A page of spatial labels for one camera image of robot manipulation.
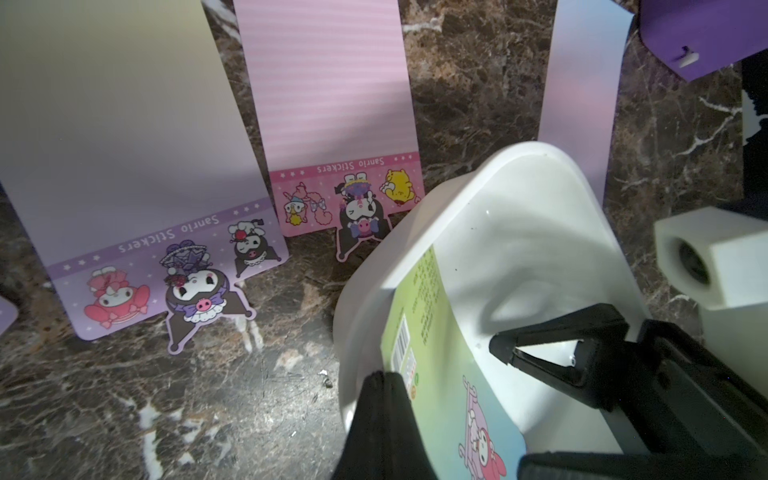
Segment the pink-blue gradient sticker sheet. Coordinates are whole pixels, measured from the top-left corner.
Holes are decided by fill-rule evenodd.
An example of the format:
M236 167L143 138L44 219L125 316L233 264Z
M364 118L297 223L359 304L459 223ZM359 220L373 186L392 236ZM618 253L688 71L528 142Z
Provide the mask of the pink-blue gradient sticker sheet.
M538 140L568 154L604 199L633 14L613 1L557 2Z

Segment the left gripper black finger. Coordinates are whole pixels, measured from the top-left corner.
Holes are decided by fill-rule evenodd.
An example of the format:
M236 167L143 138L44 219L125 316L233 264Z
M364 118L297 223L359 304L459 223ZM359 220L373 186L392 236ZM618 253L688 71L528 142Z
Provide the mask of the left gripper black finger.
M400 374L365 378L334 479L434 479Z

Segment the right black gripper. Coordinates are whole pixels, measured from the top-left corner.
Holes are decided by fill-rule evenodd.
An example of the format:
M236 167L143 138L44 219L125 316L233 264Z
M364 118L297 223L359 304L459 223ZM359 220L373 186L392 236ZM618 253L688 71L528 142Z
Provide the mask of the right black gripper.
M498 332L488 351L506 410L546 411L557 395L620 409L621 446L651 454L528 454L519 479L767 477L766 397L677 325L642 325L641 308L597 303Z

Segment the green blue sticker sheet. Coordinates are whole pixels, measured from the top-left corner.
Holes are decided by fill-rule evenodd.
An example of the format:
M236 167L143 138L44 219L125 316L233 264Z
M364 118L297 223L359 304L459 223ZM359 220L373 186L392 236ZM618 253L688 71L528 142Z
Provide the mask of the green blue sticker sheet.
M481 372L432 249L396 287L380 343L440 479L513 479L526 445Z

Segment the purple sticker sheet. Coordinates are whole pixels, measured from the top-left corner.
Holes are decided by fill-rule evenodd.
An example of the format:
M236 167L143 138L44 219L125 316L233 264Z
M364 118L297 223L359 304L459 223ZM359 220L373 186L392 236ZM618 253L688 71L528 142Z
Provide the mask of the purple sticker sheet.
M179 354L288 250L198 1L5 1L1 184L75 333Z

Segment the white plastic storage box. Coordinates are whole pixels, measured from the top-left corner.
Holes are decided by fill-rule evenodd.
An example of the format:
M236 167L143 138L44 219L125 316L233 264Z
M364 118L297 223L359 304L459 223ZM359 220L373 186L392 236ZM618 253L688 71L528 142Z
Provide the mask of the white plastic storage box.
M350 427L363 379L383 367L382 333L396 287L428 251L486 376L486 414L500 416L531 453L617 454L603 415L504 365L493 334L598 303L614 306L636 336L649 310L591 186L562 150L523 142L433 189L347 281L333 318L337 393Z

